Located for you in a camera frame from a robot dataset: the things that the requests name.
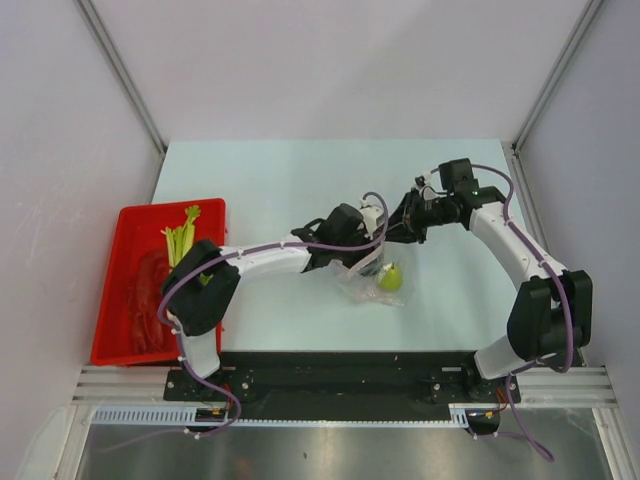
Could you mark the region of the green fake vegetable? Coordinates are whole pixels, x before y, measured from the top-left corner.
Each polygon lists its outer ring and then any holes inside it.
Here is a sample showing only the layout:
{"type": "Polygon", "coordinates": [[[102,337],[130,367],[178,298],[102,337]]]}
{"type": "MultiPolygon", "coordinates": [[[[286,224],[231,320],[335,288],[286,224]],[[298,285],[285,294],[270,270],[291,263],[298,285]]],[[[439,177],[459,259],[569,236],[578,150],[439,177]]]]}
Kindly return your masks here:
{"type": "Polygon", "coordinates": [[[195,221],[200,217],[201,209],[198,205],[192,205],[184,213],[186,220],[181,226],[165,227],[160,231],[165,238],[170,268],[174,268],[195,243],[195,221]]]}

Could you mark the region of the clear zip top bag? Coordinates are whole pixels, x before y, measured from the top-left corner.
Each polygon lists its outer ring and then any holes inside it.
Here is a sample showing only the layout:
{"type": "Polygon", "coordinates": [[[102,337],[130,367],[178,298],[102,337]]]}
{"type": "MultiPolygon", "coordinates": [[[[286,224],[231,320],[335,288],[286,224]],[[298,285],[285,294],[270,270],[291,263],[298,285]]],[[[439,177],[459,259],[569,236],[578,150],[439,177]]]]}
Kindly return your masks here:
{"type": "Polygon", "coordinates": [[[406,245],[385,243],[352,268],[337,261],[330,263],[341,291],[358,303],[378,303],[391,307],[405,306],[413,292],[416,277],[414,258],[406,245]],[[402,269],[404,281],[396,292],[387,292],[377,286],[377,277],[384,264],[395,262],[402,269]]]}

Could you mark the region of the green fake pear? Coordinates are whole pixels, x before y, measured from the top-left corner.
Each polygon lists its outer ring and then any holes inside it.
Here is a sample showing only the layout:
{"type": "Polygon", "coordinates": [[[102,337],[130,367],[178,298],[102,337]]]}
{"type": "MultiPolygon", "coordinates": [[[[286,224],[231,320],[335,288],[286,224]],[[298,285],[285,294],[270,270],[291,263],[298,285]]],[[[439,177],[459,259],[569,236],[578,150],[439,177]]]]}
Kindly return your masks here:
{"type": "Polygon", "coordinates": [[[387,292],[398,291],[404,281],[404,275],[400,266],[395,262],[384,264],[377,277],[377,286],[387,292]]]}

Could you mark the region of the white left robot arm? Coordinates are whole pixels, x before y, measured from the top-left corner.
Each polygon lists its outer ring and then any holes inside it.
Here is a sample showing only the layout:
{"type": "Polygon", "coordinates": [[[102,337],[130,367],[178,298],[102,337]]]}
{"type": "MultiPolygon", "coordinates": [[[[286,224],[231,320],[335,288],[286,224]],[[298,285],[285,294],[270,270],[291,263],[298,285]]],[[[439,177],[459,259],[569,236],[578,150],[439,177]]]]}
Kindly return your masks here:
{"type": "Polygon", "coordinates": [[[282,240],[256,246],[196,242],[162,285],[159,319],[177,336],[178,361],[189,367],[186,387],[197,398],[214,397],[221,387],[217,327],[238,287],[251,280],[303,274],[332,263],[368,265],[380,255],[388,210],[366,201],[342,203],[325,219],[292,230],[282,240]]]}

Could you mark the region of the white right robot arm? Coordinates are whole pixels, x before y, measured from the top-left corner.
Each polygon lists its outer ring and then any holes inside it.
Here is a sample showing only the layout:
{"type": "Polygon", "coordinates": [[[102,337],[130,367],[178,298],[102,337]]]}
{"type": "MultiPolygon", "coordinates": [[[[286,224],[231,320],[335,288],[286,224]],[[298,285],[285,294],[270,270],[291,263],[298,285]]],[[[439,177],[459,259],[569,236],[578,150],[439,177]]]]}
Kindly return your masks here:
{"type": "Polygon", "coordinates": [[[435,190],[428,173],[415,178],[391,215],[389,242],[423,243],[429,228],[460,224],[479,239],[506,271],[516,298],[505,334],[476,351],[461,376],[463,393],[484,401],[497,379],[537,365],[567,372],[576,351],[591,341],[593,281],[554,259],[514,220],[510,211],[515,188],[502,192],[483,186],[477,165],[468,158],[440,164],[435,190]]]}

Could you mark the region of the red fake lobster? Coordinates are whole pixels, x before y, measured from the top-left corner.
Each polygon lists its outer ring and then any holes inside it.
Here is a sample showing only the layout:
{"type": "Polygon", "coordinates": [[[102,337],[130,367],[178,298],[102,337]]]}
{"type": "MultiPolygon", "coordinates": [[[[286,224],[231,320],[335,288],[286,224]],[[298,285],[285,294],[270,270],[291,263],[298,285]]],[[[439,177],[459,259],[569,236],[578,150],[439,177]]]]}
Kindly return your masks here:
{"type": "Polygon", "coordinates": [[[157,353],[163,349],[164,332],[157,319],[157,309],[162,299],[161,287],[168,274],[167,252],[155,249],[141,257],[127,284],[129,336],[134,355],[157,353]]]}

